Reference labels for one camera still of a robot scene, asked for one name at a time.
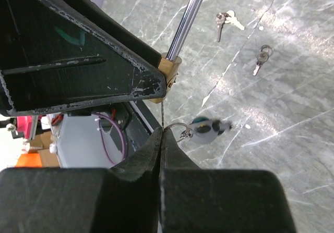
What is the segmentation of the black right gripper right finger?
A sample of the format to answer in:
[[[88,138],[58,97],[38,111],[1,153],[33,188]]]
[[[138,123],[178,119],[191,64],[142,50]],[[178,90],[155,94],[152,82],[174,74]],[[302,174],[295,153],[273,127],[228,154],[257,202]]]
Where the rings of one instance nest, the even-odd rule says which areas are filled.
[[[202,169],[170,129],[161,141],[163,232],[296,232],[277,176],[258,169]]]

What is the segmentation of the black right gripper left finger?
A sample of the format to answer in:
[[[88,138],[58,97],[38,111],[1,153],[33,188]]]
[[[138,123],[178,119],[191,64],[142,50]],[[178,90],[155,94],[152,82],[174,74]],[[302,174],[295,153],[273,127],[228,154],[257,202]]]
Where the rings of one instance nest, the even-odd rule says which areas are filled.
[[[162,129],[112,168],[1,172],[1,232],[157,232]]]

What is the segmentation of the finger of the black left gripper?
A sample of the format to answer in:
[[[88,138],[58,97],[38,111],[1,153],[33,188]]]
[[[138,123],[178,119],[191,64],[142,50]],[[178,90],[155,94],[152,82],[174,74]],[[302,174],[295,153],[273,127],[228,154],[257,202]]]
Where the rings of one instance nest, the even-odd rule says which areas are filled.
[[[92,0],[1,0],[1,114],[166,95],[161,54]]]

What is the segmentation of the key with panda keychain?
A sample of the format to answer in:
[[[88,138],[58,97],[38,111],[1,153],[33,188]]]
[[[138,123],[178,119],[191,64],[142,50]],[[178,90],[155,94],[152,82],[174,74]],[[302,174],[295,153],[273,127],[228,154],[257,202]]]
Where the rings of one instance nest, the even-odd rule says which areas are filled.
[[[189,124],[183,122],[175,122],[164,128],[164,131],[180,126],[185,129],[180,133],[177,142],[189,139],[194,143],[205,145],[212,143],[217,137],[224,132],[233,128],[233,123],[229,120],[221,120],[219,118],[209,118],[206,116],[195,117]]]

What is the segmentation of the small brass padlock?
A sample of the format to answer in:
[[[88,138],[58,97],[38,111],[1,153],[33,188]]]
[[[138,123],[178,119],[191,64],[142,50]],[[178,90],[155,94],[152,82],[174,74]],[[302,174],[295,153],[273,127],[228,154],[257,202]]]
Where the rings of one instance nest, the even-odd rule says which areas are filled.
[[[166,92],[175,83],[182,59],[178,56],[203,0],[189,0],[168,52],[161,54],[158,70],[165,76]]]

